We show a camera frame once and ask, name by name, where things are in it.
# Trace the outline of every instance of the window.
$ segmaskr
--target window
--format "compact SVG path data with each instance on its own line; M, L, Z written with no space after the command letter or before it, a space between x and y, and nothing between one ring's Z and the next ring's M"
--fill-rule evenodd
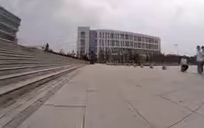
M81 38L86 38L86 33L85 32L80 32L80 37Z
M111 33L111 39L113 39L114 38L114 33Z
M137 48L137 43L134 43L134 48Z
M116 46L119 46L119 41L118 40L116 41Z
M121 34L121 39L124 39L125 38L125 35L124 34Z
M130 46L133 47L133 42L130 42Z
M84 39L81 39L81 40L80 40L80 45L81 45L81 46L85 46L85 40L84 40Z
M114 40L112 40L112 42L111 42L111 46L115 46L115 42L114 42Z
M126 40L128 40L128 39L129 39L129 37L128 37L128 35L127 35L127 34L125 35L125 39L126 39Z
M129 42L128 41L125 42L125 46L129 47Z
M142 38L141 38L141 37L138 37L138 41L142 41Z
M138 43L138 48L142 48L142 44L141 43Z
M137 39L137 36L134 36L134 41L137 41L138 39Z

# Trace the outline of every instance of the glass window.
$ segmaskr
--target glass window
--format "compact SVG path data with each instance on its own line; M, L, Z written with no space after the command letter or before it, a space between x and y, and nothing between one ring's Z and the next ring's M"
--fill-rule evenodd
M137 48L137 43L134 43L134 48Z
M84 39L80 40L80 45L85 46L85 40Z
M85 32L80 32L81 38L86 38L86 33Z
M116 46L119 46L119 41L117 40L117 42L116 42Z
M128 41L125 42L125 46L129 47L129 42Z

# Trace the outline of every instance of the paved ground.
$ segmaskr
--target paved ground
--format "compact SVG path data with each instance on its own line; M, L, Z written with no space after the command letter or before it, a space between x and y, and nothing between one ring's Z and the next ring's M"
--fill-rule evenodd
M19 128L204 128L195 71L86 66Z

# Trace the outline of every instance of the building facade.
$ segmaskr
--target building facade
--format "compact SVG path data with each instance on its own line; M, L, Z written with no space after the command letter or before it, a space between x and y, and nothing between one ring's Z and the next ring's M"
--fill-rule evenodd
M117 30L90 30L78 28L77 56L90 56L93 51L97 58L106 56L151 56L161 52L160 38Z
M0 6L0 40L16 42L21 19Z

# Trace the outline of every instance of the white building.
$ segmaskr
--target white building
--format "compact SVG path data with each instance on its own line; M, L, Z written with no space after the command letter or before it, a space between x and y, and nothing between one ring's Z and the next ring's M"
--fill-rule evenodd
M78 28L77 55L89 56L90 52L100 54L123 55L129 52L139 55L159 54L160 38L124 32L117 30L97 29L90 30L89 27Z

